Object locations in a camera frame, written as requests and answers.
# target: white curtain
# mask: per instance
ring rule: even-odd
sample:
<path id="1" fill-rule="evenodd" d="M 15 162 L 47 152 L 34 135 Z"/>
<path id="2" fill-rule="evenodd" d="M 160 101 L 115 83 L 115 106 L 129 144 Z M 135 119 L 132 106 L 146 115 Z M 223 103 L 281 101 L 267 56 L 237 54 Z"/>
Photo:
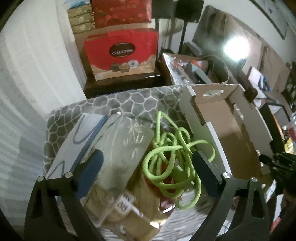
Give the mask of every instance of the white curtain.
<path id="1" fill-rule="evenodd" d="M 43 117 L 86 99 L 82 90 L 86 76 L 74 51 L 67 14 L 57 2 L 25 0 L 0 34 L 0 52 L 8 72 Z"/>
<path id="2" fill-rule="evenodd" d="M 0 32 L 0 209 L 20 232 L 43 174 L 47 116 L 86 99 L 74 36 L 57 3 L 25 0 Z"/>

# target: cable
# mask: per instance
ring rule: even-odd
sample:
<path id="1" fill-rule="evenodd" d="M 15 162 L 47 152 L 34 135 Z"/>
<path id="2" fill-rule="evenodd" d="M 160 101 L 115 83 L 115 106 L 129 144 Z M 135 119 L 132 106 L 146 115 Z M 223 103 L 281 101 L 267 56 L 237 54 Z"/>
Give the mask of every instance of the cable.
<path id="1" fill-rule="evenodd" d="M 165 131 L 160 136 L 161 116 L 168 120 L 174 127 L 176 130 L 175 135 Z M 157 115 L 156 134 L 152 140 L 152 144 L 154 149 L 150 151 L 143 160 L 142 170 L 144 175 L 160 189 L 163 195 L 167 198 L 174 199 L 179 209 L 194 207 L 200 197 L 201 181 L 192 164 L 193 151 L 196 151 L 195 146 L 198 144 L 209 145 L 212 148 L 212 155 L 208 160 L 212 162 L 215 158 L 214 147 L 205 140 L 191 142 L 189 132 L 183 127 L 178 127 L 171 118 L 161 111 L 159 111 Z M 170 152 L 170 160 L 166 158 L 164 152 Z M 175 166 L 176 157 L 179 161 L 178 166 Z M 164 172 L 162 172 L 162 162 L 167 166 Z M 163 182 L 169 176 L 173 178 L 175 183 L 167 184 Z M 189 189 L 192 182 L 196 186 L 195 196 L 190 204 L 181 206 L 178 198 L 184 191 Z"/>
<path id="2" fill-rule="evenodd" d="M 207 57 L 214 57 L 214 58 L 220 60 L 220 61 L 224 64 L 224 66 L 226 67 L 226 70 L 227 70 L 227 74 L 228 74 L 228 78 L 227 78 L 227 80 L 225 81 L 225 83 L 227 84 L 227 82 L 228 82 L 228 80 L 229 80 L 229 78 L 230 78 L 230 74 L 229 74 L 229 68 L 227 67 L 226 63 L 225 63 L 222 59 L 220 59 L 219 57 L 217 57 L 216 55 L 212 55 L 212 54 L 211 54 L 211 55 L 206 55 L 206 56 L 202 57 L 201 60 L 203 60 L 203 59 L 205 59 L 205 58 L 207 58 Z"/>

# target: open cardboard tray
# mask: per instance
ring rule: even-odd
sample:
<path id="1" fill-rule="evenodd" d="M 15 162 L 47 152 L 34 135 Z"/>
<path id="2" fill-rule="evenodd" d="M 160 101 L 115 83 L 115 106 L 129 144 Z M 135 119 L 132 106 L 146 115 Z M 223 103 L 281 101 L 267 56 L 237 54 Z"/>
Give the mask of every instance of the open cardboard tray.
<path id="1" fill-rule="evenodd" d="M 261 178 L 269 173 L 268 167 L 261 169 L 256 150 L 272 157 L 272 137 L 256 106 L 245 98 L 241 85 L 187 85 L 179 106 L 194 139 L 207 140 L 214 146 L 213 163 L 221 171 L 240 179 Z M 208 146 L 198 148 L 206 157 L 211 155 Z"/>

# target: stack of boxes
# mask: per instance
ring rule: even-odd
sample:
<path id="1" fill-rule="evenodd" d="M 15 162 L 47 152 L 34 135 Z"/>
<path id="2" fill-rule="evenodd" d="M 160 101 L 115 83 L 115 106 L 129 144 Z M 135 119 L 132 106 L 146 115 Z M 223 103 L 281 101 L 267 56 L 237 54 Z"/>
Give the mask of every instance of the stack of boxes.
<path id="1" fill-rule="evenodd" d="M 96 28 L 91 4 L 85 4 L 67 10 L 74 34 L 83 33 Z"/>

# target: bright light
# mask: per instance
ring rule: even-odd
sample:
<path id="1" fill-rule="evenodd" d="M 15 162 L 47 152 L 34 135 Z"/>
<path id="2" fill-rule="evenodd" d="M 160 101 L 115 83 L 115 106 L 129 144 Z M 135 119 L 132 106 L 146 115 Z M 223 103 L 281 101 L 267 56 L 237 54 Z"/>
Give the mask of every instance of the bright light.
<path id="1" fill-rule="evenodd" d="M 224 53 L 234 61 L 246 58 L 250 51 L 249 42 L 243 37 L 235 37 L 228 41 L 224 48 Z"/>

